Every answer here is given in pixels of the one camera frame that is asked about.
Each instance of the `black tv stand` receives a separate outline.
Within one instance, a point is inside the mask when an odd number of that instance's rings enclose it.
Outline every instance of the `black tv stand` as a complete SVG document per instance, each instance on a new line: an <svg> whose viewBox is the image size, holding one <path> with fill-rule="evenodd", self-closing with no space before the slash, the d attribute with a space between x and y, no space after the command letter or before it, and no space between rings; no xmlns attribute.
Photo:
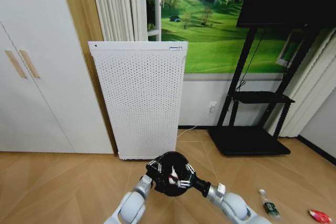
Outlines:
<svg viewBox="0 0 336 224"><path fill-rule="evenodd" d="M306 56L319 30L320 29L318 28L306 28L306 35L300 45L296 57L293 59L276 92L237 92L236 87L239 81L239 77L242 73L249 50L254 40L254 36L257 32L257 27L251 27L249 29L222 108L221 115L217 123L217 127L209 130L210 137L221 153L228 156L281 155L290 153L290 150L283 146L277 139L289 107L291 103L294 102L285 96L283 92L295 74L297 68L300 66L302 60ZM226 113L232 101L234 104L231 112L229 126L223 126ZM258 125L234 126L239 102L268 104ZM276 104L278 103L283 103L284 105L275 132L272 136L267 131L265 131L263 127L274 110Z"/></svg>

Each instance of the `black cable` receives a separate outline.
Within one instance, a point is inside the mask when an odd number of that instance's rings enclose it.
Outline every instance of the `black cable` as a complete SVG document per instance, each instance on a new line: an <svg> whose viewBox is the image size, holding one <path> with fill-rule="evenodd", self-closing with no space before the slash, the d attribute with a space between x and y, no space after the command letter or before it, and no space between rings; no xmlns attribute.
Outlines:
<svg viewBox="0 0 336 224"><path fill-rule="evenodd" d="M240 80L240 82L239 82L239 85L236 87L236 90L235 90L235 91L237 91L237 90L240 91L240 88L246 84L246 81L244 80L245 75L247 74L247 71L248 71L248 69L249 69L250 66L251 66L251 63L252 63L252 61L253 61L253 58L254 58L254 56L256 55L256 52L257 52L257 50L258 50L258 48L259 48L259 46L260 46L261 41L263 40L263 37L264 37L264 35L265 35L265 32L266 32L266 28L265 28L264 31L262 32L262 35L261 35L261 37L260 37L260 39L259 39L259 42L258 42L258 45L257 45L256 49L254 50L253 55L252 55L252 57L251 57L251 59L250 59L250 62L249 62L249 64L248 64L247 68L246 68L246 71L245 71L243 77L241 78L241 80Z"/></svg>

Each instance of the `television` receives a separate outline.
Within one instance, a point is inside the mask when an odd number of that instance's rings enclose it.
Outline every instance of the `television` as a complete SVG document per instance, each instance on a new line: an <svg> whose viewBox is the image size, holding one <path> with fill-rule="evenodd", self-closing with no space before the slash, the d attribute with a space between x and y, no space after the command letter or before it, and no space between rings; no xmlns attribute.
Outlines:
<svg viewBox="0 0 336 224"><path fill-rule="evenodd" d="M237 27L335 27L335 0L244 0Z"/></svg>

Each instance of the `baseboard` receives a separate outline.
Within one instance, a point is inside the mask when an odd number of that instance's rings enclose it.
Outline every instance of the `baseboard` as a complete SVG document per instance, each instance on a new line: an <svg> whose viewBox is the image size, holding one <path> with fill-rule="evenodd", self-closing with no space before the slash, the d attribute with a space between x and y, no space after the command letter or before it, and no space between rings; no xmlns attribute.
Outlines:
<svg viewBox="0 0 336 224"><path fill-rule="evenodd" d="M320 147L314 145L311 141L305 139L301 135L298 135L297 139L300 142L302 142L303 144L305 144L306 146L308 146L309 148L311 148L316 153L320 154L322 157L324 157L326 160L328 160L331 164L336 165L336 158L334 158L333 156L331 156L329 153L325 152Z"/></svg>
<svg viewBox="0 0 336 224"><path fill-rule="evenodd" d="M191 129L192 127L194 127L194 125L179 125L178 126L178 129ZM209 129L212 129L212 128L215 128L217 126L197 126L195 129L196 130L209 130Z"/></svg>

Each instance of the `power cord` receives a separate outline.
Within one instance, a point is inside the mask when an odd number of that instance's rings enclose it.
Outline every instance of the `power cord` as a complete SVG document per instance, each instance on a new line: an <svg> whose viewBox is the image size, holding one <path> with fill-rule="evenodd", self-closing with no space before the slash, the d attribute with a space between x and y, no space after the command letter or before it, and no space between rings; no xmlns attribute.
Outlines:
<svg viewBox="0 0 336 224"><path fill-rule="evenodd" d="M182 132L180 135L177 136L177 138L179 138L183 133L185 133L185 132L187 132L187 131L190 131L190 130L196 128L199 124L201 124L201 123L203 123L205 120L207 120L213 113L214 113L214 112L213 112L212 108L210 108L210 113L209 113L209 115L207 115L204 119L202 119L202 120L201 120L199 123L197 123L197 125L195 125L194 127L190 128L190 129L187 129L187 130L185 130L184 132Z"/></svg>
<svg viewBox="0 0 336 224"><path fill-rule="evenodd" d="M258 42L258 45L257 45L256 49L254 50L253 55L252 55L252 57L251 57L251 59L250 59L250 62L249 62L249 64L248 64L247 68L246 68L246 71L245 71L245 73L244 73L242 79L240 80L239 85L236 87L236 90L235 90L235 91L237 91L237 90L240 91L240 88L246 84L246 81L244 80L245 75L247 74L247 71L248 71L248 69L249 69L250 66L251 66L251 63L252 63L252 61L253 61L253 59L254 59L254 56L256 55L256 52L257 52L257 50L258 50L258 48L259 48L259 46L260 46L260 43L261 43L261 41L263 40L263 37L264 37L264 35L265 35L265 32L266 32L266 28L265 28L264 31L262 32L262 35L261 35L261 37L260 37L260 39L259 39L259 42Z"/></svg>

